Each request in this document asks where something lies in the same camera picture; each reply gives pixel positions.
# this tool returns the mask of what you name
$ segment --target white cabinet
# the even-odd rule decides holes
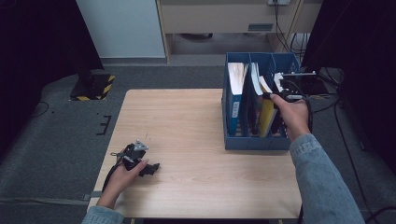
[[[77,0],[101,58],[164,58],[155,0]]]

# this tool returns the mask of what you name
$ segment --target black device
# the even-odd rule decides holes
[[[134,144],[131,143],[130,145],[128,145],[121,153],[111,153],[110,155],[117,156],[118,159],[116,164],[111,167],[110,171],[108,172],[102,191],[105,190],[108,180],[120,165],[124,165],[125,169],[127,169],[128,171],[134,169],[136,165],[142,161],[143,157],[146,154],[146,150],[148,149],[149,148],[146,147],[142,142],[136,140]],[[153,165],[147,164],[146,167],[142,171],[140,171],[139,176],[143,177],[144,175],[154,175],[159,167],[159,163]]]
[[[262,97],[265,99],[270,99],[271,94],[276,94],[282,97],[286,102],[293,103],[299,100],[304,100],[306,103],[306,107],[308,109],[308,128],[312,132],[313,127],[313,115],[311,109],[311,103],[309,101],[309,97],[306,96],[301,90],[300,85],[296,84],[297,79],[294,76],[286,76],[283,79],[280,79],[280,85],[282,86],[282,91],[275,91],[272,93],[266,92]]]

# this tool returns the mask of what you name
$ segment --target wooden table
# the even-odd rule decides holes
[[[297,218],[302,202],[289,152],[225,150],[221,93],[128,91],[94,190],[115,163],[110,153],[139,139],[149,147],[145,158],[161,167],[119,197],[124,216]]]

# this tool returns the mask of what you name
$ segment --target hand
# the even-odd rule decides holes
[[[271,94],[271,100],[279,107],[283,120],[285,121],[290,141],[298,136],[311,133],[308,128],[308,108],[304,100],[288,103],[282,97]]]
[[[121,163],[108,180],[106,189],[96,205],[113,209],[120,194],[132,184],[134,179],[139,175],[139,172],[142,171],[147,164],[148,160],[141,161],[134,169],[128,171],[123,163]]]

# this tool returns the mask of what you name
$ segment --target gray sleeve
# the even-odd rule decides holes
[[[290,145],[305,223],[364,223],[346,183],[312,134]]]
[[[88,210],[87,215],[82,220],[82,224],[121,224],[123,216],[106,207],[93,206]]]

